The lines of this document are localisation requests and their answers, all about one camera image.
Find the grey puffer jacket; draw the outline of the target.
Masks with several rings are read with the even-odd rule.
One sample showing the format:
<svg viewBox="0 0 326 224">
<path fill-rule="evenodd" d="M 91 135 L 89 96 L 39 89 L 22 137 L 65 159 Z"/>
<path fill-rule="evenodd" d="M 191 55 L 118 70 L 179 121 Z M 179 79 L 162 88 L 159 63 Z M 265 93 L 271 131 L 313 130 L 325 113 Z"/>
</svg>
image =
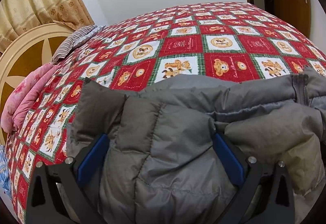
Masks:
<svg viewBox="0 0 326 224">
<path fill-rule="evenodd" d="M 262 163 L 285 162 L 302 222 L 325 185 L 325 77 L 310 67 L 240 84 L 178 75 L 139 92 L 86 79 L 66 150 L 76 156 L 108 136 L 89 195 L 108 223 L 212 223 L 235 194 L 213 150 L 217 132 Z"/>
</svg>

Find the blue printed cloth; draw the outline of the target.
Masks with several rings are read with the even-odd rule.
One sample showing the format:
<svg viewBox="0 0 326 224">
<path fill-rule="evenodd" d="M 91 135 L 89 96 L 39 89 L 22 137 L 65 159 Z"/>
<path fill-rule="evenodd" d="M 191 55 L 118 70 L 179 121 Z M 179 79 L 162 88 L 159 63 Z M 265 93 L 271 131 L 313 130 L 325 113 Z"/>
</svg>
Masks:
<svg viewBox="0 0 326 224">
<path fill-rule="evenodd" d="M 8 160 L 6 157 L 4 145 L 0 145 L 0 184 L 1 184 L 1 188 L 4 190 L 4 193 L 10 199 L 12 199 Z"/>
</svg>

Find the pink folded blanket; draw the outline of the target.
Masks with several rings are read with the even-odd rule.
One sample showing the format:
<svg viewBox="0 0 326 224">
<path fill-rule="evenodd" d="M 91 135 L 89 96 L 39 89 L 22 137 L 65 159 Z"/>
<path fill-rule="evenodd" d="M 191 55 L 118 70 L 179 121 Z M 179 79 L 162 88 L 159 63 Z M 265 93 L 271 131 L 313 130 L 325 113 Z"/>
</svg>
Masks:
<svg viewBox="0 0 326 224">
<path fill-rule="evenodd" d="M 10 94 L 1 115 L 1 128 L 4 132 L 10 134 L 22 128 L 27 112 L 58 68 L 58 65 L 52 63 L 42 65 L 25 77 Z"/>
</svg>

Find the cream round wooden headboard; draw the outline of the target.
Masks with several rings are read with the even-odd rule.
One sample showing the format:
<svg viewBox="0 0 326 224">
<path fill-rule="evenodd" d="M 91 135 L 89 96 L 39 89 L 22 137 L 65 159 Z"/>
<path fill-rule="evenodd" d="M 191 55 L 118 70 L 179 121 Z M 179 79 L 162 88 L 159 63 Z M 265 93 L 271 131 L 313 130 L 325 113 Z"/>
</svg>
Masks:
<svg viewBox="0 0 326 224">
<path fill-rule="evenodd" d="M 1 56 L 1 110 L 23 79 L 50 62 L 59 45 L 73 32 L 64 24 L 48 23 L 32 28 L 10 44 Z"/>
</svg>

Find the striped grey pillow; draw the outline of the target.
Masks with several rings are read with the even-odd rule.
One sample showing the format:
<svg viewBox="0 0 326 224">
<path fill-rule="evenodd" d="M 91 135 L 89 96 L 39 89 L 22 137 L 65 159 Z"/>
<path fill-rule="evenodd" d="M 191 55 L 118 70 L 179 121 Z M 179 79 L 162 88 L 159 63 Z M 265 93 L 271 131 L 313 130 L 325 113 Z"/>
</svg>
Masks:
<svg viewBox="0 0 326 224">
<path fill-rule="evenodd" d="M 81 47 L 103 29 L 104 26 L 97 25 L 88 25 L 77 29 L 59 45 L 51 59 L 51 62 L 57 64 L 59 61 L 65 59 L 68 54 Z"/>
</svg>

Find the red patchwork bear bedspread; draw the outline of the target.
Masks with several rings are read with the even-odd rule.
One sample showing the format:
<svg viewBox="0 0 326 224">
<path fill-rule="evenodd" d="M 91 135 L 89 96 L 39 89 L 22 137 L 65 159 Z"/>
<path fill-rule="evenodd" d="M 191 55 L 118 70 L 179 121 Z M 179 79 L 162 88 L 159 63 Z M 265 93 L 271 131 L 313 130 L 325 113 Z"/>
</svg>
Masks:
<svg viewBox="0 0 326 224">
<path fill-rule="evenodd" d="M 180 74 L 240 83 L 309 66 L 325 75 L 324 53 L 297 28 L 239 2 L 171 7 L 105 26 L 53 65 L 59 68 L 22 128 L 7 137 L 12 204 L 20 223 L 32 166 L 66 157 L 66 125 L 87 77 L 107 88 L 139 91 Z"/>
</svg>

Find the beige patterned curtain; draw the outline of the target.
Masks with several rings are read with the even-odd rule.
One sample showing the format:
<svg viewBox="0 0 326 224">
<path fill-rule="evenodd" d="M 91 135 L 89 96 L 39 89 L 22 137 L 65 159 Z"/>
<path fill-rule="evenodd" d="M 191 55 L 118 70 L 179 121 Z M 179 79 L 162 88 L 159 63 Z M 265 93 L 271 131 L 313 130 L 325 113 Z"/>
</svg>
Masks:
<svg viewBox="0 0 326 224">
<path fill-rule="evenodd" d="M 1 52 L 26 31 L 47 23 L 76 30 L 94 21 L 82 0 L 1 0 Z"/>
</svg>

